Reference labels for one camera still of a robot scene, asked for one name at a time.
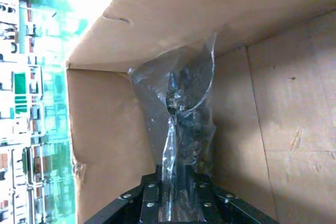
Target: metal part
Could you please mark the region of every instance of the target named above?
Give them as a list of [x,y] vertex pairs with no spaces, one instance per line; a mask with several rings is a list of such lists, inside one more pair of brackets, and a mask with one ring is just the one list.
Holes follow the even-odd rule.
[[[194,173],[192,179],[202,214],[199,221],[189,224],[279,224],[231,192],[213,185],[207,175]],[[139,186],[122,194],[121,199],[114,200],[86,224],[185,223],[158,221],[161,187],[161,166],[157,166],[156,173],[143,176]]]

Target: cardboard box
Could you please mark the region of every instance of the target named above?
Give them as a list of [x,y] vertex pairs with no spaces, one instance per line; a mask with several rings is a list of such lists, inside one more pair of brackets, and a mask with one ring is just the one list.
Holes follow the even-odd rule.
[[109,0],[69,57],[78,222],[154,171],[122,72],[217,31],[214,182],[282,224],[336,223],[335,8],[336,0]]

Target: plastic bag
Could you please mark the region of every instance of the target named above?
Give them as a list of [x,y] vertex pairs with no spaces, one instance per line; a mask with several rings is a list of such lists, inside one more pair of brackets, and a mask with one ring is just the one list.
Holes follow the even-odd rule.
[[162,165],[159,221],[200,218],[190,169],[208,175],[212,170],[215,37],[200,50],[185,46],[129,71],[154,160]]

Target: clear plastic bag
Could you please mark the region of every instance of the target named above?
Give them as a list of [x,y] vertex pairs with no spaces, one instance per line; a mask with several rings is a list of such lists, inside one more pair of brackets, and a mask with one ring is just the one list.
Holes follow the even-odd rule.
[[200,218],[189,169],[208,175],[212,170],[215,38],[201,48],[175,49],[129,71],[154,160],[162,165],[159,221]]

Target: cardboard flap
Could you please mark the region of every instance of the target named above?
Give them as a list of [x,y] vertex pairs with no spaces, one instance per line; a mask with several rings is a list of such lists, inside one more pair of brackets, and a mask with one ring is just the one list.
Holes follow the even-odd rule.
[[336,7],[336,0],[109,1],[71,54],[71,68],[127,71],[214,29],[224,36],[221,53]]

